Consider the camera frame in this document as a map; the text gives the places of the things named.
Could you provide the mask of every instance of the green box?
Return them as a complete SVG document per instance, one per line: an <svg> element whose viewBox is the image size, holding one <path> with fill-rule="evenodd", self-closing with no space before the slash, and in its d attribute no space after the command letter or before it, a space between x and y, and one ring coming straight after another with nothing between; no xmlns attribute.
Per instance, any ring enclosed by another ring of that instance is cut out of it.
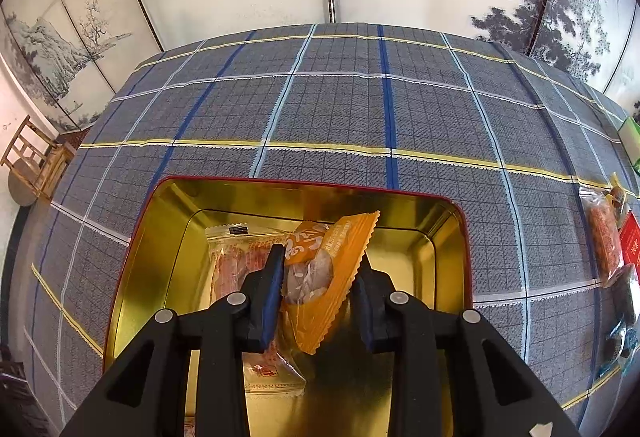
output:
<svg viewBox="0 0 640 437"><path fill-rule="evenodd" d="M631 165L638 175L640 175L640 126L629 117L618 131L622 146L625 147L626 154L631 160Z"/></svg>

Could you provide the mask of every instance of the white wall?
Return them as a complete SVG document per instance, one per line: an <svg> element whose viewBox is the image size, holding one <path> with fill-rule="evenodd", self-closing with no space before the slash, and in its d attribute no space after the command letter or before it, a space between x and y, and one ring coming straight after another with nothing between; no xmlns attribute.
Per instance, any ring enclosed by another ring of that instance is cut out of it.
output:
<svg viewBox="0 0 640 437"><path fill-rule="evenodd" d="M33 102L26 97L13 75L8 71L4 59L0 57L0 154L4 154L15 131L27 114L31 116L31 121L45 133L52 138L57 137L57 131L44 119ZM8 175L9 169L2 165L0 167L0 276L2 276L2 268L4 267L7 243L19 208L9 194Z"/></svg>

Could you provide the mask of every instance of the snack package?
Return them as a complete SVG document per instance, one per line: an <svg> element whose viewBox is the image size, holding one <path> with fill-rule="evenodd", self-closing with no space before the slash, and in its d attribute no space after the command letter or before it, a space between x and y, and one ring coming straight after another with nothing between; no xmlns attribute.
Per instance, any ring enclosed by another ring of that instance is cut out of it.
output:
<svg viewBox="0 0 640 437"><path fill-rule="evenodd" d="M247 274L264 267L271 246L284 243L287 237L286 231L247 224L208 227L205 234L213 266L211 303L240 290ZM303 393L306 381L284 341L282 318L267 350L263 354L243 353L242 361L245 392Z"/></svg>
<svg viewBox="0 0 640 437"><path fill-rule="evenodd" d="M640 273L640 226L633 212L626 214L625 223L620 229L622 258L625 263L632 263L636 272Z"/></svg>
<svg viewBox="0 0 640 437"><path fill-rule="evenodd" d="M184 418L184 437L196 437L196 418Z"/></svg>
<svg viewBox="0 0 640 437"><path fill-rule="evenodd" d="M602 346L602 364L598 370L598 377L602 377L611 370L618 362L622 349L625 346L626 324L624 320L620 320L613 327L609 336Z"/></svg>
<svg viewBox="0 0 640 437"><path fill-rule="evenodd" d="M618 364L622 370L622 377L625 377L631 369L636 351L638 350L638 334L634 328L626 330L625 344L618 358Z"/></svg>
<svg viewBox="0 0 640 437"><path fill-rule="evenodd" d="M610 181L612 188L606 195L606 199L613 208L613 213L616 218L616 226L620 229L625 219L625 214L629 209L629 205L626 202L626 191L615 172L611 174Z"/></svg>
<svg viewBox="0 0 640 437"><path fill-rule="evenodd" d="M580 187L580 200L591 228L600 282L603 287L610 287L624 266L616 218L609 202L597 190Z"/></svg>
<svg viewBox="0 0 640 437"><path fill-rule="evenodd" d="M301 351L315 354L347 297L380 212L305 221L285 243L283 296Z"/></svg>
<svg viewBox="0 0 640 437"><path fill-rule="evenodd" d="M640 285L634 264L625 264L611 290L616 316L623 319L627 327L633 327L640 315Z"/></svg>

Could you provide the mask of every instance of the white stripe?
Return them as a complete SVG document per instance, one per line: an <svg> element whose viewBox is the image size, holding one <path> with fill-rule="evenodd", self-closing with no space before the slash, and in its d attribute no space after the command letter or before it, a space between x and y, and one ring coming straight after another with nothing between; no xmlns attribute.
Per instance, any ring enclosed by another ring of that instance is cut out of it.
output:
<svg viewBox="0 0 640 437"><path fill-rule="evenodd" d="M282 90L280 91L280 96L276 100L275 105L273 106L273 110L271 110L271 115L269 117L269 121L267 122L267 126L264 129L264 133L262 135L262 146L258 149L257 154L255 155L254 163L249 170L249 176L256 178L260 174L260 170L262 169L262 165L264 163L264 159L267 153L267 145L269 141L271 141L271 136L276 129L278 124L278 119L280 118L280 113L282 112L282 108L284 107L284 103L287 100L287 96L289 95L289 91L293 86L293 80L296 77L296 71L300 68L302 64L302 59L305 57L306 49L309 47L309 43L311 42L311 37L316 32L316 27L318 24L313 24L309 29L309 33L305 38L305 41L300 46L300 50L298 51L298 55L289 71L289 75L287 76L287 80L284 82L282 86Z"/></svg>
<svg viewBox="0 0 640 437"><path fill-rule="evenodd" d="M533 289L529 291L529 298L534 298L534 297L551 298L560 293L565 293L572 290L580 292L582 290L589 290L599 286L600 286L599 279L590 278L588 280L581 280L578 282L563 283L559 285L553 285L551 287L542 287L540 289Z"/></svg>
<svg viewBox="0 0 640 437"><path fill-rule="evenodd" d="M588 285L584 285L582 287L576 287L575 289L563 289L558 290L556 292L548 292L540 295L529 295L530 302L537 302L540 300L548 300L549 298L557 298L559 296L566 296L568 294L576 294L579 292L585 292L591 289L596 289L596 287L600 287L600 284L596 280L592 280Z"/></svg>
<svg viewBox="0 0 640 437"><path fill-rule="evenodd" d="M96 233L100 233L101 235L107 237L108 239L113 240L113 242L117 242L121 245L129 245L131 242L131 239L129 237L125 237L124 235L117 233L116 231L113 231L108 227L102 226L101 224L98 224L97 222L92 221L91 219L87 219L87 221L83 221L82 217L79 214L69 210L68 208L64 207L62 204L59 204L55 201L51 201L51 206L53 206L60 213L65 214L70 219L78 221L79 223L84 224L89 229L94 230Z"/></svg>
<svg viewBox="0 0 640 437"><path fill-rule="evenodd" d="M498 292L473 295L474 305L507 305L519 303L527 297L527 292L521 288L519 292Z"/></svg>
<svg viewBox="0 0 640 437"><path fill-rule="evenodd" d="M62 392L62 397L64 397L65 401L67 403L69 403L69 405L71 406L71 408L73 408L74 410L77 410L78 407L76 406L76 403L74 403L73 401L71 401L71 399L69 399L68 395L62 390L62 388L60 388L60 384L57 381L56 377L53 375L53 372L51 372L51 370L49 369L49 367L47 367L47 364L44 362L44 359L42 358L42 356L40 355L40 351L38 350L38 348L36 347L35 343L33 343L33 340L31 339L29 332L27 331L26 327L22 327L22 330L24 332L24 335L27 338L27 341L29 342L29 344L31 345L31 348L33 349L33 353L38 356L38 360L40 361L40 364L42 365L42 367L44 368L45 372L47 372L47 374L49 375L49 377L51 378L51 381L53 381L53 383L56 385L56 388Z"/></svg>
<svg viewBox="0 0 640 437"><path fill-rule="evenodd" d="M522 228L522 219L520 218L520 211L518 210L518 204L516 202L515 199L515 194L513 192L513 186L511 184L511 178L509 177L509 173L507 172L507 170L505 169L506 163L504 161L504 157L502 156L502 151L500 149L500 142L497 139L497 136L494 133L494 130L492 128L491 125L491 121L489 119L489 115L488 113L484 110L484 106L482 105L482 101L480 100L480 98L477 96L476 94L476 90L474 88L473 85L473 81L471 81L471 76L469 75L469 73L466 71L466 69L464 68L462 61L460 61L460 59L458 58L458 55L455 53L455 51L452 49L449 40L447 39L447 35L444 33L440 33L444 43L447 45L447 48L449 49L449 52L451 53L451 56L454 59L454 62L456 63L456 65L458 66L458 68L462 71L465 80L466 80L466 84L468 85L469 89L472 91L472 96L474 97L474 101L476 103L476 107L478 107L478 111L480 113L482 122L484 124L484 128L487 131L487 135L489 136L490 141L492 142L492 146L495 152L495 156L496 159L498 161L498 163L500 163L501 166L501 172L500 172L500 176L502 177L502 182L504 184L504 187L506 189L507 195L510 198L509 201L509 206L511 209L511 215L513 217L513 224L514 224L514 229L515 229L515 237L516 237L516 251L518 253L518 260L520 263L520 280L521 283L520 285L522 287L524 287L524 290L527 291L529 290L529 270L527 267L527 250L525 247L525 243L524 243L524 230Z"/></svg>
<svg viewBox="0 0 640 437"><path fill-rule="evenodd" d="M520 292L475 294L473 295L473 303L478 306L512 305L519 303L526 298L529 298L530 300L544 300L546 298L553 298L572 292L584 292L600 286L601 283L599 279L590 278L588 280L581 280L578 282L562 283L551 287L532 289L529 291L528 295L525 293L524 289Z"/></svg>
<svg viewBox="0 0 640 437"><path fill-rule="evenodd" d="M167 87L164 87L162 89L151 89L148 91L142 91L136 94L129 94L127 96L117 96L111 99L112 102L119 102L119 101L124 101L124 100L128 100L129 98L135 98L137 96L145 96L145 94L154 94L154 93L158 93L161 90L171 90L171 89L178 89L178 88L183 88L183 87L188 87L189 85L195 85L198 83L211 83L211 82L219 82L219 81L239 81L239 80L258 80L261 78L278 78L278 77L288 77L289 76L289 72L274 72L274 73L263 73L263 74L251 74L251 75L242 75L242 76L221 76L219 78L200 78L200 79L196 79L196 80L189 80L186 82L181 82L181 83L176 83L173 85L168 85ZM296 77L351 77L351 78L362 78L364 80L373 80L373 79L380 79L380 78L384 78L385 75L384 74L364 74L361 72L296 72ZM441 89L450 89L450 90L455 90L455 91L463 91L463 92L472 92L470 89L465 89L464 87L459 87L457 85L452 85L452 84L443 84L443 83L438 83L438 82L434 82L431 80L418 80L417 78L408 78L405 76L398 76L398 75L393 75L393 74L389 74L386 75L386 77L390 80L396 80L396 81L401 81L401 82L405 82L405 83L414 83L417 85L428 85L431 87L438 87ZM580 122L580 120L578 119L577 122L576 120L572 120L569 119L565 116L562 116L561 114L558 114L557 112L554 112L553 110L550 110L548 107L542 105L542 104L533 104L533 103L527 103L527 102L523 102L520 100L517 100L515 98L510 98L507 96L502 96L500 94L494 94L494 93L489 93L486 91L479 91L479 90L473 90L473 92L475 92L476 94L480 94L481 96L487 96L488 98L493 98L494 100L501 100L504 102L509 102L509 103L513 103L515 105L519 105L521 107L527 107L527 109L536 109L536 110L543 110L546 109L549 111L549 113L553 114L554 116L557 116L558 118L561 118L564 121L567 122L571 122L575 125L580 125L581 127L584 127L588 130L590 130L591 132L593 132L594 134L598 134L599 136L602 136L603 138L608 139L609 141L611 141L612 143L620 143L620 140L616 140L614 138L610 138L609 136L607 136L607 134L605 134L604 132L601 132L599 130L597 130L594 127L591 127L590 125L585 125L583 123Z"/></svg>
<svg viewBox="0 0 640 437"><path fill-rule="evenodd" d="M544 74L547 78L548 75L546 74L545 70L542 68L542 65L540 65L540 62L538 60L534 60L536 62L536 65L539 67L539 69L542 71L542 74ZM553 81L551 81L551 79L549 78L549 82L551 83L551 86L554 88L554 90L556 91L556 93L558 93L558 96L560 96L560 99L564 102L565 106L567 109L569 109L569 112L571 112L574 115L576 124L580 127L580 131L582 132L585 140L587 141L587 144L589 145L589 149L591 150L591 153L593 154L593 157L595 157L596 159L596 163L598 165L598 168L600 169L600 172L602 173L602 176L604 177L604 180L606 182L609 181L609 178L607 177L607 173L604 171L604 168L602 166L602 163L600 162L600 158L598 157L598 154L596 154L596 151L593 148L593 144L591 144L591 141L589 140L589 136L587 136L587 133L584 131L584 127L580 122L580 119L578 118L578 114L576 114L574 112L574 109L571 108L571 105L569 105L569 102L564 99L564 96L562 96L562 93L560 92L560 90L558 89L558 87L556 87L556 84L553 83ZM571 120L565 118L564 116L560 116L559 114L554 114L555 116L559 116L563 119L565 119L566 121L571 122Z"/></svg>
<svg viewBox="0 0 640 437"><path fill-rule="evenodd" d="M567 103L565 101L564 103L567 107L569 107L569 103ZM552 115L555 116L556 118L558 118L559 120L562 121L566 121L567 123L571 123L573 125L577 125L580 128L585 128L586 130L589 130L590 132L593 132L594 134L598 134L601 138L605 138L606 140L609 140L611 143L621 143L622 141L620 140L616 140L614 138L610 138L607 134L605 134L604 132L599 131L597 128L593 128L590 127L589 125L586 125L584 123L582 123L580 121L580 118L578 117L578 115L571 109L571 107L569 107L569 111L573 113L573 115L575 116L575 119L572 120L571 118L568 118L566 116L563 116L562 114L558 114L557 112L554 112L553 110L550 110L547 107L544 107L546 110L548 110L548 112Z"/></svg>
<svg viewBox="0 0 640 437"><path fill-rule="evenodd" d="M189 60L191 60L193 55L195 55L199 51L200 47L202 47L202 45L205 43L205 41L206 40L202 40L202 42L200 42L200 44L198 45L196 50L193 51L189 56L187 56L187 58L184 60L184 62L182 62L182 64L169 76L169 78L167 79L167 81L165 81L165 83L162 86L162 88L160 89L160 91L158 93L156 93L156 95L151 99L151 101L149 101L149 103L147 104L145 109L140 113L140 115L136 119L135 123L131 126L131 128L127 132L127 135L125 136L124 141L127 141L130 138L131 134L136 129L136 127L138 126L139 122L142 120L142 118L146 114L146 112L156 102L156 99L158 99L158 97L162 93L162 90L164 90L164 88L169 84L169 82L172 80L172 78L174 78L174 76L176 74L178 74L178 72L180 72L185 65L187 65ZM102 174L102 178L100 179L100 182L98 183L98 187L95 190L94 196L91 198L91 201L89 202L89 205L88 205L88 207L86 209L86 213L84 214L84 217L82 218L83 223L80 224L80 229L78 231L78 236L76 237L76 243L74 244L73 251L71 252L71 259L69 260L69 266L68 266L68 268L66 270L65 282L64 282L64 284L62 286L62 292L60 292L60 305L61 306L65 305L66 289L67 289L67 287L69 285L69 278L71 277L71 271L73 270L74 262L76 260L76 251L78 250L78 244L80 242L80 237L82 236L82 229L84 228L84 226L87 223L87 220L89 218L89 213L91 212L91 208L94 206L95 199L98 196L98 193L100 192L100 188L102 188L104 180L107 177L107 173L111 169L111 166L113 165L113 162L116 160L116 157L120 153L121 149L122 149L122 146L117 147L116 151L114 152L113 156L111 157L111 160L108 163L107 168L104 170L104 173ZM63 318L62 309L60 309L60 316L58 317L58 341L57 341L57 346L56 346L56 357L57 357L57 361L58 361L58 363L57 363L57 365L58 365L58 383L60 383L60 377L62 376L62 368L60 366L60 347L61 347L61 340L62 340L62 318ZM58 389L58 398L59 398L59 401L60 401L60 414L62 416L62 424L66 424L65 411L64 411L64 406L62 404L62 390L60 390L60 389Z"/></svg>
<svg viewBox="0 0 640 437"><path fill-rule="evenodd" d="M520 354L522 355L522 360L528 365L529 364L529 349L531 348L531 302L529 300L525 300L522 304L522 315L526 320L525 323L525 333L524 333L524 348L520 350Z"/></svg>

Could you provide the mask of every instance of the yellow stripe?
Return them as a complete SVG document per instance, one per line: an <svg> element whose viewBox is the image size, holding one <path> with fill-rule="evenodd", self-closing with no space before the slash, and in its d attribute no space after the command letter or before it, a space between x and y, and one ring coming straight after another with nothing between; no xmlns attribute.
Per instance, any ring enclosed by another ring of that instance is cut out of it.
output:
<svg viewBox="0 0 640 437"><path fill-rule="evenodd" d="M399 157L408 157L425 161L452 163L459 166L471 166L473 168L484 168L489 170L499 170L500 164L495 161L485 161L482 159L471 159L469 157L448 156L446 154L429 154L416 150L403 150L394 148L393 153Z"/></svg>
<svg viewBox="0 0 640 437"><path fill-rule="evenodd" d="M562 405L562 409L568 410L571 407L575 406L576 404L580 403L580 401L583 401L588 397L591 397L595 391L597 391L600 387L602 387L607 381L609 381L618 372L620 372L620 366L616 365L613 369L611 369L609 372L603 375L600 379L598 379L589 390L576 395L573 399L564 403Z"/></svg>
<svg viewBox="0 0 640 437"><path fill-rule="evenodd" d="M342 143L295 143L288 141L271 141L269 148L287 148L290 150L308 150L310 152L353 152L366 156L390 156L391 150L384 147L360 146Z"/></svg>
<svg viewBox="0 0 640 437"><path fill-rule="evenodd" d="M596 107L598 107L602 112L605 112L606 114L609 114L610 116L613 116L614 118L616 118L619 122L621 122L622 120L613 112L611 112L610 110L607 110L605 107L603 107L601 104L599 104L596 100L592 100L591 98L587 98L586 96L582 96L582 94L574 91L571 87L567 87L566 85L557 82L555 80L552 80L551 78L548 78L547 76L543 75L543 74L539 74L535 71L532 71L530 69L527 69L526 67L523 67L522 65L520 65L519 63L516 63L516 65L522 69L523 71L526 71L530 74L533 74L535 76L537 76L538 78L542 78L543 80L547 80L555 85L559 85L564 89L567 89L568 91L574 93L576 96L578 96L579 98L583 99L584 101L587 101L589 103L592 103L593 105L595 105Z"/></svg>
<svg viewBox="0 0 640 437"><path fill-rule="evenodd" d="M31 271L33 271L34 276L38 279L40 285L45 290L45 292L49 295L49 298L51 299L51 301L56 305L56 307L58 307L58 310L62 312L62 316L69 323L69 325L71 325L71 327L73 327L76 330L76 332L78 332L80 337L87 342L87 344L95 351L96 354L98 354L98 356L102 357L102 347L98 345L98 343L96 343L89 334L86 333L86 331L80 326L80 324L76 320L71 318L71 315L66 311L63 305L60 303L60 301L53 294L53 291L44 281L44 278L38 272L38 270L36 269L36 266L33 265L33 262L31 262Z"/></svg>
<svg viewBox="0 0 640 437"><path fill-rule="evenodd" d="M160 144L164 146L211 146L213 148L257 148L261 146L260 141L238 141L238 140L129 140L120 141L119 143L83 143L80 148L117 148L119 146L148 146ZM417 150L404 150L402 148L389 148L375 146L361 146L357 144L342 143L298 143L289 141L272 141L270 148L285 150L307 150L310 152L350 152L353 154L362 154L364 156L382 156L388 157L393 154L395 157L407 159L416 159L423 161L433 161L443 164L453 164L457 166L466 166L470 168L482 168L485 170L499 170L500 163L496 161L486 161L482 159L472 159L470 157L451 156L449 154L431 154L430 152L419 152ZM505 164L505 170L511 173L520 173L524 175L533 175L545 177L562 182L578 182L585 186L596 188L611 188L608 182L597 182L588 179L581 179L576 175L565 175L561 173L551 172L543 168L533 168L529 166L521 166L517 164Z"/></svg>
<svg viewBox="0 0 640 437"><path fill-rule="evenodd" d="M366 36L364 34L315 34L313 38L359 38L361 40L380 40L379 36Z"/></svg>
<svg viewBox="0 0 640 437"><path fill-rule="evenodd" d="M174 146L193 146L194 144L205 144L207 146L242 147L257 148L262 146L262 141L242 141L242 140L177 140Z"/></svg>
<svg viewBox="0 0 640 437"><path fill-rule="evenodd" d="M306 34L302 34L302 35L296 34L291 36L277 36L274 38L259 38L257 40L238 40L237 42L228 42L220 45L210 45L208 47L203 47L202 49L199 49L199 50L183 52L180 54L176 54L174 56L168 56L167 58L161 58L159 60L144 63L140 65L140 67L138 67L136 71L139 71L140 69L142 69L142 67L149 67L150 65L156 65L157 63L166 62L168 60L175 60L176 58L182 58L183 56L190 56L196 52L204 52L212 49L222 49L223 47L233 47L234 45L242 45L245 43L277 42L278 40L299 40L301 38L306 38Z"/></svg>
<svg viewBox="0 0 640 437"><path fill-rule="evenodd" d="M465 49L460 49L458 47L452 47L451 50L455 51L455 52L461 52L463 54L470 54L471 56L478 56L479 58L484 58L485 60L491 60L491 61L494 61L494 62L515 63L514 60L505 60L504 58L498 58L496 56L488 56L486 54L480 54L479 52L467 51Z"/></svg>

